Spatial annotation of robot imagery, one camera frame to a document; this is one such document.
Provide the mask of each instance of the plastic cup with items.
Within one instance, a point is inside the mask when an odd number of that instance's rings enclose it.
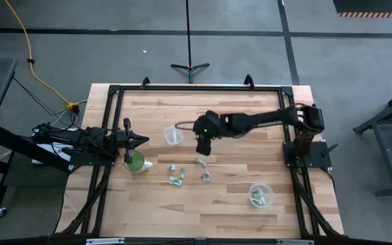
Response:
[[[256,183],[249,188],[249,201],[257,208],[267,208],[274,200],[274,192],[266,183]]]

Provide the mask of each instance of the small green object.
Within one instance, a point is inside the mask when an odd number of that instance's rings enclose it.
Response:
[[[264,191],[261,188],[255,188],[251,191],[252,197],[250,198],[255,204],[259,206],[265,205],[267,202],[264,198]]]
[[[211,181],[211,174],[210,174],[210,172],[205,171],[202,174],[202,180],[205,181],[205,182],[210,182]]]
[[[202,161],[201,159],[196,158],[196,159],[195,159],[195,162],[196,162],[197,164],[199,164],[199,165],[200,165],[201,167],[203,167],[203,168],[206,168],[206,167],[207,167],[206,162]]]
[[[179,178],[175,178],[175,177],[170,176],[170,178],[169,178],[169,184],[174,184],[174,185],[177,185],[177,186],[182,186],[182,180],[180,180]]]
[[[181,180],[184,180],[185,169],[183,167],[180,168],[180,176],[181,176]]]
[[[175,165],[174,165],[174,164],[171,164],[171,165],[169,166],[169,171],[170,171],[170,172],[174,172],[175,170],[176,170]]]

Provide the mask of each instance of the microphone stand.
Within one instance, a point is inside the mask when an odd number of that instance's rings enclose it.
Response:
[[[184,65],[176,65],[176,64],[171,64],[171,67],[175,68],[180,68],[184,69],[189,73],[189,84],[193,83],[193,72],[196,69],[202,68],[202,67],[208,67],[210,66],[209,63],[201,64],[201,65],[191,65],[191,44],[190,44],[190,20],[189,20],[189,0],[185,1],[185,7],[186,7],[186,12],[187,12],[187,42],[189,45],[189,66],[184,66]]]

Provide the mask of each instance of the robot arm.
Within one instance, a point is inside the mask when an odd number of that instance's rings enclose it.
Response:
[[[131,163],[130,150],[147,142],[149,138],[132,132],[128,118],[123,120],[123,125],[125,130],[87,127],[69,131],[42,123],[33,129],[31,139],[36,144],[58,142],[72,146],[62,149],[71,156],[72,165],[113,165],[119,156],[119,148],[125,148],[125,162]]]
[[[301,135],[295,139],[299,155],[306,154],[314,135],[321,133],[325,128],[321,110],[304,104],[295,104],[285,109],[255,115],[245,113],[219,115],[209,110],[193,125],[193,132],[197,135],[196,151],[208,156],[211,153],[211,140],[222,137],[238,138],[252,129],[275,125],[291,125],[299,129]]]

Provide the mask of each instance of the wooden table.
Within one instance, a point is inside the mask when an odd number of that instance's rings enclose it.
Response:
[[[101,126],[108,86],[92,84],[82,127]],[[313,103],[309,86],[293,86],[293,92],[297,103]],[[128,117],[135,133],[150,137],[137,150],[154,167],[132,174],[119,157],[110,175],[101,237],[298,238],[291,175],[282,153],[282,126],[255,129],[239,140],[214,140],[207,169],[193,162],[197,156],[193,132],[185,131],[179,146],[168,146],[163,136],[166,127],[195,120],[207,110],[255,114],[276,110],[278,104],[277,94],[271,92],[126,91],[120,127]],[[168,183],[172,163],[177,168],[174,176],[185,168],[181,187]],[[204,170],[211,173],[211,183],[201,180]],[[91,172],[92,167],[81,167],[70,175],[57,231],[66,228],[84,205]],[[310,179],[315,204],[342,233],[329,176],[321,169],[310,169]],[[248,190],[256,182],[273,188],[275,201],[269,208],[258,209],[249,203]],[[311,232],[309,211],[303,205]]]

